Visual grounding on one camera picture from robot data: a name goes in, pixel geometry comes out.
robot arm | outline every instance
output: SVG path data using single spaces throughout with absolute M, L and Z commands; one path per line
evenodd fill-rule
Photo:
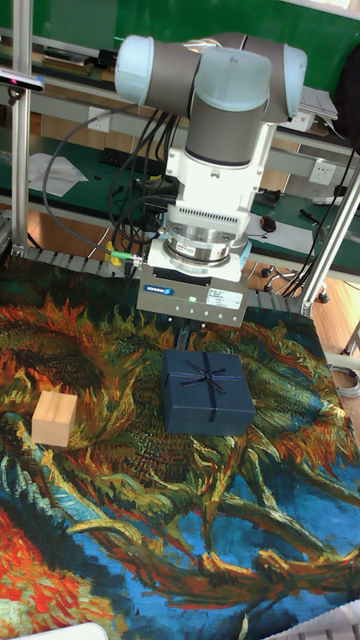
M 166 174 L 179 180 L 179 194 L 166 235 L 151 245 L 138 306 L 239 326 L 249 212 L 276 124 L 297 113 L 306 55 L 242 34 L 211 42 L 200 54 L 192 43 L 129 36 L 115 85 L 131 102 L 190 121 L 185 148 L 169 153 Z

black ribbon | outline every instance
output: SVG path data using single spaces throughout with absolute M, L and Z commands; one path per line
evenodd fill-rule
M 221 374 L 226 373 L 226 369 L 225 368 L 210 369 L 208 354 L 203 352 L 202 355 L 204 359 L 203 369 L 199 367 L 197 364 L 194 364 L 193 362 L 191 362 L 190 360 L 186 360 L 186 364 L 190 365 L 190 367 L 192 367 L 193 369 L 196 369 L 198 374 L 199 373 L 201 374 L 201 377 L 199 377 L 199 375 L 196 373 L 187 373 L 187 372 L 186 373 L 168 373 L 165 384 L 167 384 L 169 376 L 175 376 L 176 378 L 191 378 L 190 380 L 186 380 L 181 383 L 185 387 L 191 384 L 202 384 L 203 382 L 206 382 L 209 390 L 210 406 L 211 406 L 209 422 L 214 422 L 216 411 L 217 411 L 215 391 L 218 391 L 219 393 L 226 393 L 226 390 L 220 384 L 218 384 L 218 382 L 216 382 L 216 377 L 220 376 L 219 378 L 220 380 L 222 379 L 223 380 L 244 380 L 244 378 L 243 376 L 229 376 L 229 375 L 226 375 L 225 378 L 222 378 Z
M 201 373 L 201 378 L 195 378 L 194 380 L 187 380 L 186 382 L 182 382 L 181 384 L 184 387 L 188 387 L 191 384 L 201 384 L 203 382 L 207 383 L 209 396 L 210 396 L 210 407 L 211 407 L 209 422 L 214 422 L 216 411 L 217 411 L 215 391 L 219 391 L 219 393 L 226 393 L 226 390 L 224 389 L 224 387 L 222 387 L 220 384 L 218 384 L 214 380 L 214 376 L 218 376 L 222 373 L 225 373 L 226 369 L 224 369 L 224 367 L 221 369 L 210 369 L 208 354 L 203 352 L 203 358 L 204 358 L 204 369 L 201 369 L 201 367 L 198 367 L 197 364 L 190 362 L 190 360 L 186 360 L 186 364 L 190 365 L 190 367 L 193 367 L 193 369 L 196 369 L 196 371 Z

wooden cube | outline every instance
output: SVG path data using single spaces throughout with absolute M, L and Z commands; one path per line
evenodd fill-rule
M 67 447 L 75 420 L 77 396 L 42 391 L 32 417 L 31 437 L 38 444 Z

white cylinder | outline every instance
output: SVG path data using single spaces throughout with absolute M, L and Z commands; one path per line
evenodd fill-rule
M 122 43 L 115 67 L 117 93 L 142 106 L 148 94 L 154 61 L 154 40 L 128 36 Z
M 301 91 L 307 65 L 307 55 L 300 49 L 284 45 L 285 95 L 289 118 L 299 111 Z
M 269 98 L 271 62 L 237 49 L 204 51 L 195 77 L 196 94 L 222 111 L 250 111 Z

label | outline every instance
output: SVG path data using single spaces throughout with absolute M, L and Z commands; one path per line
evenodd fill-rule
M 224 289 L 209 289 L 206 304 L 225 309 L 239 309 L 243 294 L 238 291 L 225 291 Z
M 152 284 L 144 284 L 144 291 L 148 291 L 149 293 L 161 293 L 163 296 L 173 296 L 175 293 L 174 289 L 155 287 Z
M 177 242 L 176 251 L 178 251 L 179 253 L 185 253 L 185 255 L 187 256 L 194 257 L 196 249 L 195 247 L 189 247 L 187 244 L 184 244 L 183 242 Z

